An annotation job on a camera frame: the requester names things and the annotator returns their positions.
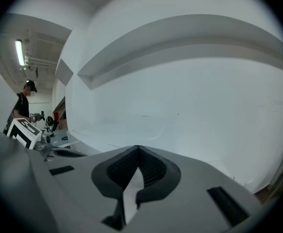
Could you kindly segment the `white table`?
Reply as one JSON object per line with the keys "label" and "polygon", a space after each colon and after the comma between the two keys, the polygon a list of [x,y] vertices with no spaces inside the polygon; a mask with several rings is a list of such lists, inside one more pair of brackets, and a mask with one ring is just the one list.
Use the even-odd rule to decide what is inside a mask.
{"label": "white table", "polygon": [[217,156],[213,158],[196,157],[196,159],[211,165],[252,194],[259,190],[259,184],[251,169],[251,162],[248,160],[236,159],[233,161],[231,158],[219,158]]}

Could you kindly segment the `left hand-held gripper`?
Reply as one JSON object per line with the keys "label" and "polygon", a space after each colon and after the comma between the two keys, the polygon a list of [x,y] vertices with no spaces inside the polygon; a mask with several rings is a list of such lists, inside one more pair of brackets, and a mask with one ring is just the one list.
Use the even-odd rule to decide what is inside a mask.
{"label": "left hand-held gripper", "polygon": [[[26,119],[14,118],[9,127],[7,136],[19,141],[27,149],[38,151],[42,155],[43,160],[47,160],[52,148],[50,136],[46,133],[43,133],[42,130],[35,127]],[[86,156],[85,154],[66,148],[56,149],[53,151],[53,153],[59,157]]]}

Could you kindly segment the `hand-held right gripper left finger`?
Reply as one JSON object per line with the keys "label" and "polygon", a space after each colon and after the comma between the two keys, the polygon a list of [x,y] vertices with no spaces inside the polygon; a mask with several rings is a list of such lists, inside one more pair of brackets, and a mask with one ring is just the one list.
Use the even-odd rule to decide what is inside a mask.
{"label": "hand-held right gripper left finger", "polygon": [[93,183],[108,191],[113,188],[102,182],[107,172],[94,168],[100,163],[117,156],[127,147],[83,157],[54,157],[46,161],[50,172],[48,192],[51,205],[55,208],[60,231],[63,233],[138,233],[137,219],[126,224],[125,215],[135,212],[128,205],[124,211],[124,198],[105,197]]}

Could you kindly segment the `ceiling tube light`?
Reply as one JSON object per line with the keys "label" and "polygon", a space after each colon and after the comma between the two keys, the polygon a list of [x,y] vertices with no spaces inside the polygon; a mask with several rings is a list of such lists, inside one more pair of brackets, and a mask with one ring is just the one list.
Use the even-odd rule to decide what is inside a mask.
{"label": "ceiling tube light", "polygon": [[20,66],[25,66],[24,63],[24,57],[23,57],[23,51],[22,51],[22,41],[20,39],[17,39],[15,41],[15,47],[16,47],[16,52],[17,52],[17,58],[19,61]]}

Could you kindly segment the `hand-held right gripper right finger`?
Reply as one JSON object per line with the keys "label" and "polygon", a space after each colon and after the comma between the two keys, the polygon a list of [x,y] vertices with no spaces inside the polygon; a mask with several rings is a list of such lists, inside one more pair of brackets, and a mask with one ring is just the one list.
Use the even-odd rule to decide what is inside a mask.
{"label": "hand-held right gripper right finger", "polygon": [[221,233],[231,226],[208,189],[222,187],[249,215],[260,209],[246,188],[210,164],[166,150],[151,151],[175,163],[181,172],[178,186],[163,200],[142,203],[125,233]]}

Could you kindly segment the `light blue table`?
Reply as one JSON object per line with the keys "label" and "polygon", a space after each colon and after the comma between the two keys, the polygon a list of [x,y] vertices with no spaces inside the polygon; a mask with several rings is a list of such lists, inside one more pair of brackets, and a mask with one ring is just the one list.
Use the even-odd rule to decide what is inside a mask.
{"label": "light blue table", "polygon": [[67,136],[67,129],[56,130],[53,134],[54,136],[50,138],[50,142],[54,147],[64,148],[70,145]]}

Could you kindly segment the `white ceiling pipes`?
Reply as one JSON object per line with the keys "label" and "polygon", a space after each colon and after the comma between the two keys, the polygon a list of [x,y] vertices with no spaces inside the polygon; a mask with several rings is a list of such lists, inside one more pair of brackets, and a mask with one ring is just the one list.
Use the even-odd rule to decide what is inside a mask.
{"label": "white ceiling pipes", "polygon": [[24,57],[24,64],[26,67],[41,67],[41,68],[50,68],[50,69],[56,69],[57,67],[57,62],[35,58],[29,55],[26,55]]}

